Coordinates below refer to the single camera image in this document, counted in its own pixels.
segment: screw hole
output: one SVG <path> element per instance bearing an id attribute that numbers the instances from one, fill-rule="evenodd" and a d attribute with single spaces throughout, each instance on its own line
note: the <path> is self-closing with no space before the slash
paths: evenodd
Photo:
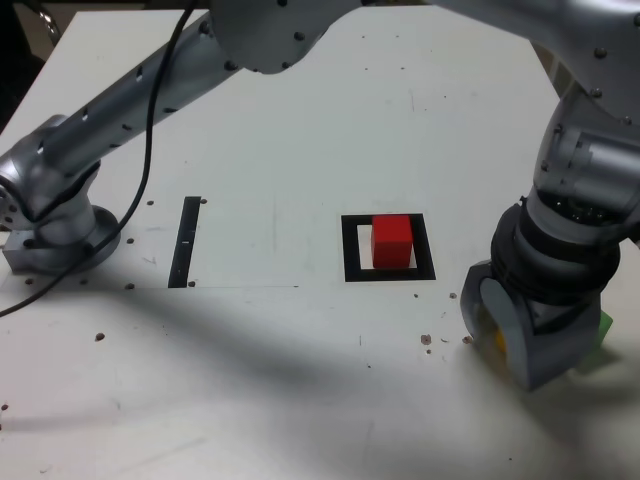
<path id="1" fill-rule="evenodd" d="M 607 50 L 602 47 L 598 47 L 593 51 L 593 56 L 602 59 L 607 56 Z"/>
<path id="2" fill-rule="evenodd" d="M 209 29 L 209 22 L 207 22 L 206 20 L 204 22 L 202 22 L 200 24 L 200 26 L 198 27 L 198 30 L 200 31 L 200 33 L 202 33 L 203 35 L 209 35 L 210 33 L 210 29 Z"/>
<path id="3" fill-rule="evenodd" d="M 224 62 L 224 69 L 227 72 L 233 72 L 238 69 L 238 66 L 235 63 L 233 63 L 231 60 L 227 60 L 226 62 Z"/>

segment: red cube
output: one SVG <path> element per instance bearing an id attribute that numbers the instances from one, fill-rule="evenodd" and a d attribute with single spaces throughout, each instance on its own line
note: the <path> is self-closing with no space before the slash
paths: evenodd
<path id="1" fill-rule="evenodd" d="M 413 234 L 409 215 L 373 217 L 373 268 L 409 268 L 412 248 Z"/>

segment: yellow object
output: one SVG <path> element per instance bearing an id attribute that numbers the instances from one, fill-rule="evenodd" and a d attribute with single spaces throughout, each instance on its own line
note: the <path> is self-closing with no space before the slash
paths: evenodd
<path id="1" fill-rule="evenodd" d="M 500 329 L 496 330 L 496 347 L 498 347 L 498 350 L 506 355 L 507 344 L 504 342 L 504 337 L 502 336 L 502 332 L 500 331 Z"/>

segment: green object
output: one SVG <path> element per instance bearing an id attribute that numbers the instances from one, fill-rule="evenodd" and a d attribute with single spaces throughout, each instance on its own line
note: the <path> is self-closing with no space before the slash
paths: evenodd
<path id="1" fill-rule="evenodd" d="M 604 342 L 604 337 L 607 336 L 607 332 L 613 325 L 613 318 L 609 315 L 600 311 L 600 326 L 598 326 L 598 337 L 596 338 L 596 344 L 594 346 L 594 350 L 598 349 L 602 346 L 602 342 Z"/>

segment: black rectangular slot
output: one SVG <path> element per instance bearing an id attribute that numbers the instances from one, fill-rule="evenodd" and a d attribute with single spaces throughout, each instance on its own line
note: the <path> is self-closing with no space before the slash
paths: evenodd
<path id="1" fill-rule="evenodd" d="M 191 253 L 196 240 L 201 197 L 185 197 L 169 273 L 169 288 L 185 288 L 189 279 Z"/>

